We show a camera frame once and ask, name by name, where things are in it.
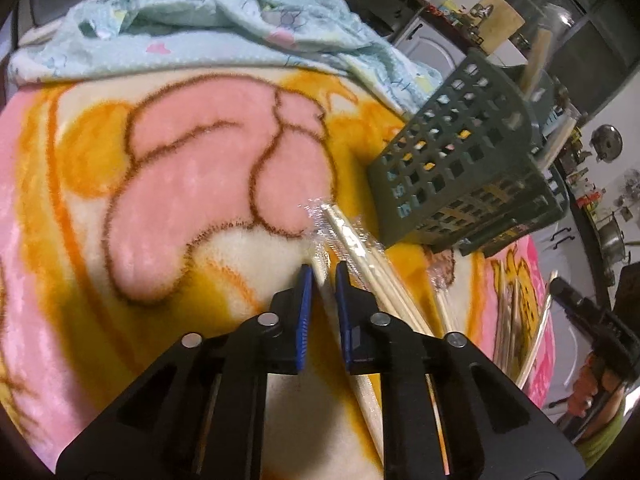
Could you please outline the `green sleeve right forearm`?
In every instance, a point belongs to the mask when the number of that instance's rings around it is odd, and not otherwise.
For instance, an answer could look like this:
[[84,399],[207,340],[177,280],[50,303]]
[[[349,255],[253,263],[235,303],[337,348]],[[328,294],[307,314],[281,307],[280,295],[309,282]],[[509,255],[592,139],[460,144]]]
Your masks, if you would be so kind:
[[582,456],[586,467],[590,469],[604,455],[612,445],[624,426],[625,401],[620,401],[615,416],[595,434],[586,438],[582,436],[575,444],[578,453]]

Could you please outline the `right hand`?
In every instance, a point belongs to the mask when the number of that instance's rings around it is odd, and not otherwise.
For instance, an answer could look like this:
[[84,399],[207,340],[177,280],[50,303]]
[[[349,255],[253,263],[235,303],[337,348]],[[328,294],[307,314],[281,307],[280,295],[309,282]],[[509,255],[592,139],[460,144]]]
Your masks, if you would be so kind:
[[594,374],[596,361],[597,358],[593,353],[587,356],[574,382],[572,393],[568,397],[567,411],[573,416],[584,418],[588,408],[593,406],[597,394],[607,392],[611,396],[602,408],[601,415],[608,422],[620,409],[620,404],[624,400],[625,387],[622,380],[608,368],[604,369],[601,378],[598,379]]

